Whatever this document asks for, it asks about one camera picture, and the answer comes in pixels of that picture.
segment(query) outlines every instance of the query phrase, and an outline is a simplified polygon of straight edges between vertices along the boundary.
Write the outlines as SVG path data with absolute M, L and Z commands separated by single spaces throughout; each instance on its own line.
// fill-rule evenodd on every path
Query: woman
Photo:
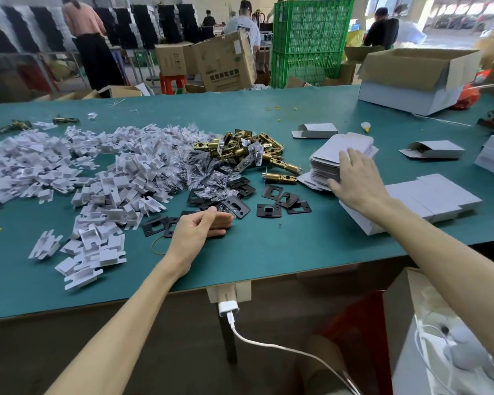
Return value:
M 93 8 L 77 0 L 62 0 L 62 14 L 84 65 L 89 85 L 94 90 L 105 86 L 124 86 L 123 76 L 102 34 L 103 22 Z

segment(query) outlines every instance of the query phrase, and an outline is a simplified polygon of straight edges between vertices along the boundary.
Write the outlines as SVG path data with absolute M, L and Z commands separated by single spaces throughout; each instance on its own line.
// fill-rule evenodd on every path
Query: black strike plate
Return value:
M 283 192 L 283 187 L 273 186 L 272 184 L 268 184 L 263 189 L 262 197 L 276 201 L 280 198 L 282 192 Z
M 298 201 L 299 196 L 291 193 L 283 193 L 278 201 L 275 202 L 276 205 L 283 206 L 285 209 L 293 206 L 296 201 Z
M 179 222 L 179 218 L 170 218 L 168 223 L 166 224 L 166 230 L 163 234 L 165 239 L 171 239 L 174 235 L 174 226 Z
M 242 198 L 244 198 L 244 197 L 248 197 L 249 195 L 253 194 L 256 191 L 256 188 L 254 188 L 253 186 L 250 186 L 248 184 L 244 184 L 241 187 L 237 187 L 236 190 L 238 190 L 240 192 L 240 196 Z
M 241 202 L 238 197 L 229 197 L 223 201 L 223 204 L 230 209 L 238 219 L 243 219 L 243 217 L 251 211 L 250 207 Z
M 243 186 L 244 184 L 249 184 L 250 182 L 251 181 L 249 179 L 247 179 L 246 177 L 241 177 L 239 179 L 231 180 L 231 181 L 227 182 L 227 186 L 229 188 L 237 188 L 237 187 Z
M 287 209 L 288 215 L 294 215 L 295 213 L 309 213 L 311 212 L 311 207 L 307 201 L 297 201 L 295 205 Z
M 258 204 L 256 206 L 258 218 L 281 218 L 282 208 L 278 205 Z
M 157 218 L 150 219 L 142 224 L 145 237 L 157 234 L 165 230 L 167 223 L 169 222 L 168 216 L 158 216 Z
M 206 201 L 206 199 L 200 198 L 199 196 L 197 196 L 195 192 L 196 192 L 196 189 L 194 189 L 194 188 L 190 191 L 189 197 L 186 199 L 187 204 L 201 205 Z
M 200 205 L 200 211 L 206 211 L 211 206 L 215 206 L 217 208 L 218 205 L 220 205 L 220 204 L 221 204 L 221 201 L 213 201 L 211 199 L 207 199 L 203 204 Z

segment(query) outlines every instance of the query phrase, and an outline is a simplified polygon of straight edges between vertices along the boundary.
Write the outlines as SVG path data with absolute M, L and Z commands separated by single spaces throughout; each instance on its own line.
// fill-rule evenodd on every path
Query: workbench surface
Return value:
M 419 119 L 357 101 L 358 91 L 358 86 L 336 86 L 135 97 L 113 107 L 109 105 L 114 100 L 103 99 L 2 104 L 0 126 L 10 119 L 50 122 L 51 117 L 60 114 L 79 118 L 82 129 L 94 132 L 112 132 L 118 126 L 127 125 L 143 127 L 155 123 L 165 127 L 192 122 L 205 132 L 224 134 L 236 128 L 246 129 L 266 132 L 284 143 L 285 161 L 301 165 L 307 171 L 309 156 L 325 140 L 293 139 L 291 131 L 298 125 L 332 122 L 342 133 L 362 133 L 360 123 L 370 122 L 370 135 L 379 148 L 375 161 L 385 184 L 441 173 L 479 196 L 483 204 L 475 213 L 460 215 L 437 226 L 466 244 L 494 241 L 494 174 L 473 165 L 488 138 L 488 130 Z M 469 111 L 445 111 L 438 116 L 475 124 L 491 110 L 494 110 L 494 98 L 484 95 Z M 97 112 L 97 119 L 88 120 L 89 112 Z M 61 135 L 64 129 L 55 128 L 48 133 Z M 429 162 L 409 160 L 398 152 L 415 141 L 442 139 L 463 147 L 464 156 L 460 160 Z M 98 171 L 104 170 L 113 163 L 114 156 L 100 154 L 96 161 L 101 165 Z M 280 219 L 257 218 L 256 205 L 270 203 L 261 197 L 264 170 L 255 168 L 246 174 L 257 189 L 245 200 L 251 212 L 242 220 L 235 219 L 225 238 L 207 242 L 190 272 L 174 285 L 173 291 L 405 254 L 389 234 L 366 236 L 332 194 L 315 192 L 300 183 L 283 187 L 306 199 L 312 213 L 284 213 Z M 92 176 L 95 172 L 85 170 L 81 176 Z M 167 214 L 179 216 L 182 210 L 193 209 L 185 204 L 186 198 L 187 192 L 174 196 L 166 204 Z M 43 205 L 37 199 L 14 199 L 0 209 L 0 318 L 128 298 L 159 260 L 160 256 L 151 252 L 151 243 L 157 236 L 146 238 L 141 228 L 125 231 L 128 262 L 105 269 L 91 285 L 66 292 L 64 277 L 54 269 L 66 258 L 64 253 L 57 252 L 42 261 L 27 257 L 46 230 L 54 229 L 55 235 L 68 238 L 79 212 L 72 208 L 71 199 L 72 194 L 55 192 L 53 201 Z M 160 239 L 156 243 L 158 252 L 164 252 L 169 242 Z

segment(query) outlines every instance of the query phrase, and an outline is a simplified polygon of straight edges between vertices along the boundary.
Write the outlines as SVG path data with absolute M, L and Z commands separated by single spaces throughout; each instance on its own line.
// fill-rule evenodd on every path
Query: green plastic crate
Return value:
M 344 52 L 285 54 L 274 52 L 271 64 L 271 87 L 284 88 L 289 76 L 305 80 L 313 86 L 325 79 L 339 76 Z
M 289 0 L 274 5 L 273 52 L 342 52 L 353 0 Z

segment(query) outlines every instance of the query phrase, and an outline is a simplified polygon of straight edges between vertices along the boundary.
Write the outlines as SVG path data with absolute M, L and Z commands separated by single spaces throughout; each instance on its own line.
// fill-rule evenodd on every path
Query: hand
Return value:
M 345 205 L 370 219 L 377 207 L 393 198 L 386 191 L 372 159 L 352 148 L 348 148 L 348 154 L 341 151 L 339 155 L 340 184 L 328 179 L 328 186 Z
M 192 261 L 211 237 L 225 235 L 225 229 L 232 226 L 233 216 L 218 212 L 211 206 L 205 212 L 184 215 L 179 219 L 164 260 L 175 264 L 179 277 L 189 272 Z

